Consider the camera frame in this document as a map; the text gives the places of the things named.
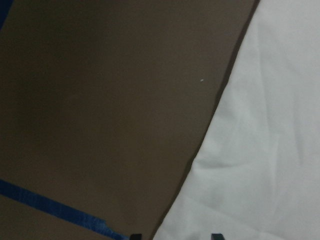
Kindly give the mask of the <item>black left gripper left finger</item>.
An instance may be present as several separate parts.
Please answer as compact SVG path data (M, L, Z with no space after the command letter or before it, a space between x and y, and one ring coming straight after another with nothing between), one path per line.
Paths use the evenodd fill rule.
M132 234L130 236L130 240L142 240L142 234L141 233Z

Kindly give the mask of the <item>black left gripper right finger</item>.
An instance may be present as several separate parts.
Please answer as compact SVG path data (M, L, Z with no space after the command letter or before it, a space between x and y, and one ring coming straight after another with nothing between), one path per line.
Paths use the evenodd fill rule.
M211 240L224 240L224 236L221 233L212 233Z

